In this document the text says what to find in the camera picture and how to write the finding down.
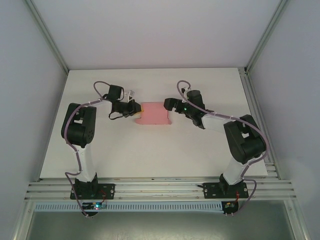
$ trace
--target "white wall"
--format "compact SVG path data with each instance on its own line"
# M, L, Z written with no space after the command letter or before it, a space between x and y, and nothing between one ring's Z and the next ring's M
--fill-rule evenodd
M244 67L279 0L34 0L68 67Z
M0 1L0 239L42 165L65 74L21 0Z
M319 239L320 1L292 0L252 72L283 175Z

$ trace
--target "white table surface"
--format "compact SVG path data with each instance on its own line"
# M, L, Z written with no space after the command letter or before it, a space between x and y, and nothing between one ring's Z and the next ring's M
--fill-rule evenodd
M72 70L66 81L53 126L41 178L65 178L65 171L78 169L73 151L61 137L61 127L70 103L87 103L99 96L95 81L133 90L138 103L180 98L176 84L187 80L200 90L207 109L241 117L249 107L237 68L170 68ZM101 93L108 86L97 84ZM224 133L195 127L190 119L169 113L171 125L139 125L133 117L109 120L97 112L92 158L100 178L217 177L231 159ZM267 176L263 161L246 176Z

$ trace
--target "pink foam block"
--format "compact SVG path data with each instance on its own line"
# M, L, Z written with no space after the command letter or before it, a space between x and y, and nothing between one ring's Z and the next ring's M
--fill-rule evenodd
M137 124L171 124L168 118L168 111L165 109L163 102L143 102L141 106L143 112L141 113L141 118L135 120Z

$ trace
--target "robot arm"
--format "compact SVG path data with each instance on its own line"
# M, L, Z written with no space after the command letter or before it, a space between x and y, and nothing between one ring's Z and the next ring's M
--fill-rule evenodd
M140 104L136 103L133 97L133 91L124 92L122 87L110 85L108 94L103 95L102 99L94 104L77 110L80 104L70 103L61 128L61 136L65 138L67 122L77 110L67 127L66 137L74 147L74 156L80 167L74 184L79 199L98 199L97 193L100 191L90 144L95 135L97 110L107 111L110 120L133 116L142 111ZM117 113L118 116L111 118L113 113Z
M191 103L201 109L206 109L199 90L183 88L181 92ZM175 108L174 111L176 113L184 114L188 119L192 120L195 126L201 129L225 133L232 158L227 169L221 174L218 185L223 195L235 195L237 188L243 182L245 168L266 150L266 145L261 136L255 130L239 121L206 114L184 100L167 98L164 101L164 107L168 111L172 111ZM240 119L258 127L251 115L244 115Z

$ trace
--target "red wire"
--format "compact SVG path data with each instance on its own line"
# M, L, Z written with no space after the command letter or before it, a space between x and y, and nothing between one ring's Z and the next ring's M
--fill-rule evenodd
M234 203L236 204L238 202L238 200L239 200L239 192L236 191L235 195L236 195L236 199L235 199Z
M106 200L107 194L106 194L103 190L100 190L100 192L101 192L102 194L104 194L104 195L102 195L102 196L103 196L103 200L102 200L102 202L101 202L101 203L103 203L103 202Z

